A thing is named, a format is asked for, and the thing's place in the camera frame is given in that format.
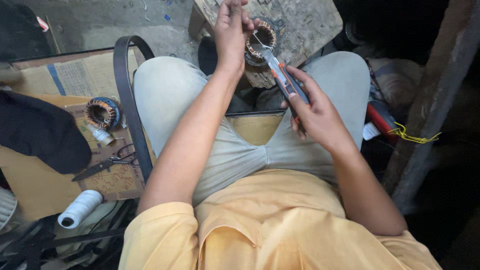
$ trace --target dirty floor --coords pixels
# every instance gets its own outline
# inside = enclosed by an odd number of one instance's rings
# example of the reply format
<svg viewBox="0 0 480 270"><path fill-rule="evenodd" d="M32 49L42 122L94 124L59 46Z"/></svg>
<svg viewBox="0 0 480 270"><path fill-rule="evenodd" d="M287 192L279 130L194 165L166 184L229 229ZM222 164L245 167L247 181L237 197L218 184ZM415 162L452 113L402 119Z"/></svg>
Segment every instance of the dirty floor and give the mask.
<svg viewBox="0 0 480 270"><path fill-rule="evenodd" d="M111 48L121 36L138 35L146 40L155 56L174 53L198 65L198 42L188 35L193 0L15 2L29 6L44 21L48 18L61 53Z"/></svg>

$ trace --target black scissors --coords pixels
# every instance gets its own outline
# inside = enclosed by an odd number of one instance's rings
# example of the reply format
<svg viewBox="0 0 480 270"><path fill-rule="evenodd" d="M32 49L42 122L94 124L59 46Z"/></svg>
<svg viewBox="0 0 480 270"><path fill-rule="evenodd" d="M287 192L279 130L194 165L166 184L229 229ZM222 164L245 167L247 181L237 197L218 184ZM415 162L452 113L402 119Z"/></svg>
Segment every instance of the black scissors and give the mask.
<svg viewBox="0 0 480 270"><path fill-rule="evenodd" d="M83 180L87 177L90 177L92 175L95 175L95 174L105 170L106 168L110 168L111 166L113 166L115 164L129 164L132 167L140 167L139 164L134 163L134 161L137 160L137 156L135 155L135 151L127 154L126 156L121 155L123 150L127 149L129 146L132 146L132 145L133 144L129 144L129 145L125 145L124 147L120 148L115 156L113 156L109 159L106 159L106 160L104 160L100 163L97 163L94 166L86 169L85 171L83 171L79 175L75 176L72 179L72 182L77 182L77 181ZM123 161L124 159L126 159L128 157L132 157L132 159L129 160L129 161Z"/></svg>

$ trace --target black belt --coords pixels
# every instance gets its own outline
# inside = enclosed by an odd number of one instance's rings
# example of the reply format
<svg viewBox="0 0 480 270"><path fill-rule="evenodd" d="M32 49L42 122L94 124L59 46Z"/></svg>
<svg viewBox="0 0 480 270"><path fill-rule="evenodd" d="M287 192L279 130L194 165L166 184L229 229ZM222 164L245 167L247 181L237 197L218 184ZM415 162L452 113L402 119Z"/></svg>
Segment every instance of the black belt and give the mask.
<svg viewBox="0 0 480 270"><path fill-rule="evenodd" d="M133 96L132 85L128 73L128 47L130 42L140 49L145 60L154 58L155 56L148 44L139 36L121 37L117 40L113 49L113 72L115 74L115 82L117 83L117 90L119 92L123 114L127 119L133 146L135 146L137 160L140 169L142 170L144 182L146 183L152 172L153 166L148 152L142 122L140 121L137 106L135 105L135 97Z"/></svg>

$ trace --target orange shirt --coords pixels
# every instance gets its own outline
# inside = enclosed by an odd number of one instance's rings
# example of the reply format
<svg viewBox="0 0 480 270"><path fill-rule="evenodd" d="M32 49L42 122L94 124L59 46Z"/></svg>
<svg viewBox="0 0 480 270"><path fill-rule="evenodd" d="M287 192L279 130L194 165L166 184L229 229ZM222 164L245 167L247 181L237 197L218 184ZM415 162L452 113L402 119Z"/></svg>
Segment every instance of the orange shirt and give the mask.
<svg viewBox="0 0 480 270"><path fill-rule="evenodd" d="M125 231L119 269L440 269L405 231L375 236L345 218L332 187L265 170L209 196L150 208Z"/></svg>

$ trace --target light gray pants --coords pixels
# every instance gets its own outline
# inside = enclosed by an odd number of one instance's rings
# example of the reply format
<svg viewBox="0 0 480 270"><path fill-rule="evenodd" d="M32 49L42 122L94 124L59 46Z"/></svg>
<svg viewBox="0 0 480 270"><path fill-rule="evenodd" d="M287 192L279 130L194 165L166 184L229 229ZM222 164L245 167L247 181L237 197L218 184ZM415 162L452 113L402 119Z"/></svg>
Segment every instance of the light gray pants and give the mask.
<svg viewBox="0 0 480 270"><path fill-rule="evenodd" d="M370 88L364 60L340 51L309 63L304 70L329 96L360 148ZM134 80L136 105L157 156L206 83L203 72L178 58L157 57L138 68ZM236 180L264 169L309 172L334 184L330 154L310 139L299 140L291 130L290 116L288 110L264 146L247 143L224 118L193 193L193 206Z"/></svg>

